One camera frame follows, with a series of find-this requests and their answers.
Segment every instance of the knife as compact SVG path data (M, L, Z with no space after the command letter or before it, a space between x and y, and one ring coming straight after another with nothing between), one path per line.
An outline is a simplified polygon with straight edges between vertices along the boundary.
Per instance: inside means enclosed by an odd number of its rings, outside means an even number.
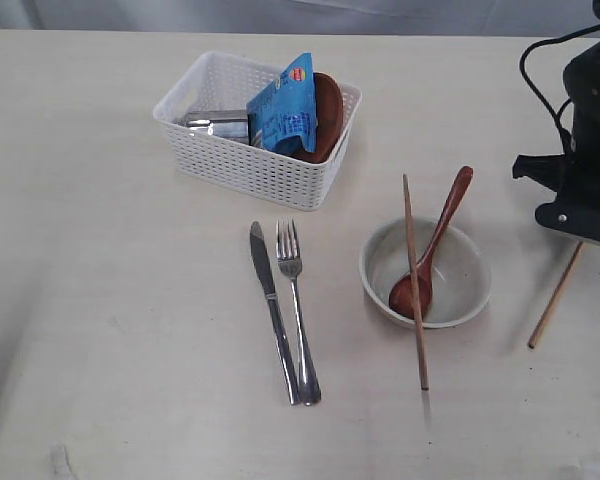
M300 402L298 396L298 381L293 367L291 350L289 350L287 334L284 330L284 324L282 323L278 295L276 294L276 286L273 283L273 274L271 273L271 264L269 263L269 254L267 253L267 246L264 243L264 235L262 234L260 223L253 222L251 224L249 241L251 243L253 266L255 267L258 279L262 284L267 305L269 305L269 312L271 313L271 321L273 323L273 333L276 336L276 347L278 348L278 357L280 357L280 363L282 364L289 401L291 402L291 405L296 405Z

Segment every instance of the brown bowl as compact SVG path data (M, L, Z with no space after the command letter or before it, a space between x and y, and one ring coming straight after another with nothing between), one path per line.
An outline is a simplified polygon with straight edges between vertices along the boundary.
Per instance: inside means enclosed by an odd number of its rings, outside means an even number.
M340 138L344 122L344 106L342 92L336 81L329 75L315 72L313 81L316 88L316 116L318 128L316 129L316 151L309 153L300 147L293 158L309 163L323 163Z

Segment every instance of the white table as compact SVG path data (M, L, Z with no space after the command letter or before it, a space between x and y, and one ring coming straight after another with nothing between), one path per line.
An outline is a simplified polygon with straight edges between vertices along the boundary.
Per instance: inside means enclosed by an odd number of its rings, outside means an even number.
M532 57L554 103L591 42ZM49 478L58 442L80 480L580 478L600 460L600 248L529 351L572 248L533 219L551 193L511 179L518 153L559 152L517 71L529 43L0 32L0 479ZM212 49L279 65L312 51L361 88L320 210L175 171L151 109ZM427 332L425 402L413 334L365 300L358 254L402 214L401 173L414 212L437 216L463 164L474 183L453 223L488 256L493 293L473 321ZM258 219L271 249L291 215L314 408L287 403L247 240Z

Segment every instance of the white basket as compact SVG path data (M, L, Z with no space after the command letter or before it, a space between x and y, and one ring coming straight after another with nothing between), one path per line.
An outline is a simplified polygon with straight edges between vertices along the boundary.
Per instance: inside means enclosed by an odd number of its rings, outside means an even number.
M245 109L246 104L284 68L256 63L219 52L203 54L153 110L175 153L178 169L223 187L271 200L299 210L322 205L344 158L360 90L339 83L344 103L344 126L329 159L321 164L267 152L205 134L191 134L174 119L183 102L196 95L188 109L200 111Z

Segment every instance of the wooden chopstick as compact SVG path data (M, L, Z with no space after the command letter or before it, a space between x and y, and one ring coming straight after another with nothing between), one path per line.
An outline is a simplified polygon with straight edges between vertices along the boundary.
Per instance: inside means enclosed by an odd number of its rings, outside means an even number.
M411 295L413 297L413 312L416 322L416 342L418 346L418 368L420 370L420 388L429 390L427 374L427 358L424 351L424 327L422 326L422 307L420 306L420 285L418 282L418 260L416 258L416 237L411 215L411 196L407 175L402 176L404 186L404 219L407 227L407 254L409 255L409 270L411 272Z
M556 308L556 305L558 304L558 300L560 300L560 296L564 291L564 287L567 284L567 280L569 280L569 276L573 271L573 267L578 261L578 258L580 258L580 252L582 252L583 246L584 242L578 242L578 245L576 245L576 249L574 250L573 255L571 256L571 260L569 260L567 268L565 268L564 272L562 272L560 282L558 282L558 286L553 291L553 295L551 295L551 300L549 300L549 303L547 304L546 308L544 309L544 312L542 313L542 317L540 317L540 321L536 325L536 328L533 330L533 333L529 338L529 342L527 343L527 346L529 348L536 348L536 344L538 343L538 340L540 340L544 329L547 327L549 319L551 318L551 314L553 313L553 311Z

